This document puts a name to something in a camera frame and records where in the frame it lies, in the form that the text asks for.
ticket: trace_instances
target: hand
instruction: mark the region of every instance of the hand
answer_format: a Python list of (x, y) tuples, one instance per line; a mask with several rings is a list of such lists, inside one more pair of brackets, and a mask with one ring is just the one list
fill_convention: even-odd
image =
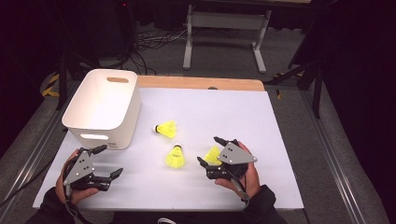
[[(78, 154), (78, 149), (76, 149), (76, 151), (74, 151), (73, 154), (67, 160), (68, 161), (72, 160), (74, 157), (77, 156), (77, 154)], [(56, 181), (55, 191), (56, 191), (56, 195), (58, 195), (59, 200), (62, 203), (66, 203), (66, 198), (64, 196), (63, 173), (64, 173), (64, 169), (62, 169), (61, 175), (58, 177), (58, 180)], [(96, 194), (97, 192), (99, 192), (99, 189), (96, 189), (96, 188), (84, 189), (84, 190), (74, 189), (70, 203), (78, 204), (81, 200), (91, 197), (93, 194)]]
[[(238, 142), (238, 145), (244, 149), (246, 152), (250, 153), (247, 147), (245, 147), (244, 144), (241, 142)], [(240, 179), (240, 182), (242, 185), (245, 187), (247, 191), (247, 195), (249, 198), (252, 198), (254, 195), (256, 195), (257, 192), (260, 191), (260, 180), (259, 180), (259, 174), (257, 173), (256, 168), (254, 167), (253, 162), (249, 162), (247, 165), (247, 172), (246, 174)], [(236, 186), (229, 180), (227, 179), (222, 179), (219, 178), (215, 181), (215, 184), (221, 185), (224, 188), (231, 189), (233, 190), (241, 199), (245, 199), (243, 193), (241, 191), (238, 191)]]

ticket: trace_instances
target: white plastic bin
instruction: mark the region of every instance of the white plastic bin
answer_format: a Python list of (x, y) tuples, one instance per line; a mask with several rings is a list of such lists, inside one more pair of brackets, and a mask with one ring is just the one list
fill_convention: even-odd
[(125, 149), (131, 143), (140, 106), (136, 73), (95, 69), (82, 80), (62, 123), (84, 147)]

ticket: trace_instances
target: shuttlecock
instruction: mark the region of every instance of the shuttlecock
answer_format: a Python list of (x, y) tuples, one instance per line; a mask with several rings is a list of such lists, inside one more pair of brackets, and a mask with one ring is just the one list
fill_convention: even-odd
[(165, 162), (168, 166), (172, 168), (180, 168), (186, 163), (184, 161), (183, 152), (181, 151), (181, 146), (176, 145), (172, 151), (166, 156)]
[(176, 134), (176, 124), (174, 121), (169, 120), (163, 124), (154, 126), (153, 131), (155, 133), (161, 133), (167, 137), (174, 138)]
[(210, 148), (210, 150), (207, 152), (207, 154), (204, 157), (204, 161), (216, 164), (216, 165), (221, 165), (221, 161), (218, 159), (220, 154), (220, 150), (218, 147), (213, 146)]

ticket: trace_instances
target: sleeve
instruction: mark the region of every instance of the sleeve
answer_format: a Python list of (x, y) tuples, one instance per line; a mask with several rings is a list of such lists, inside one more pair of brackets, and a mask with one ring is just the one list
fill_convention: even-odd
[(247, 222), (249, 224), (286, 224), (286, 220), (274, 208), (275, 201), (275, 194), (263, 185), (243, 211)]
[(59, 201), (55, 188), (49, 189), (44, 196), (40, 209), (27, 221), (27, 224), (52, 224), (75, 223), (73, 217), (69, 214), (66, 207)]

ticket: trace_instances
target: bin handle cutout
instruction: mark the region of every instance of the bin handle cutout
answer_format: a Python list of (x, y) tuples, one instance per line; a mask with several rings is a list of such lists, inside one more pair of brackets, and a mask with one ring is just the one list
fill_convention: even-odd
[(109, 82), (119, 82), (119, 83), (128, 83), (129, 80), (124, 77), (108, 77), (107, 81)]
[(108, 140), (108, 137), (102, 134), (82, 133), (80, 136), (88, 139)]

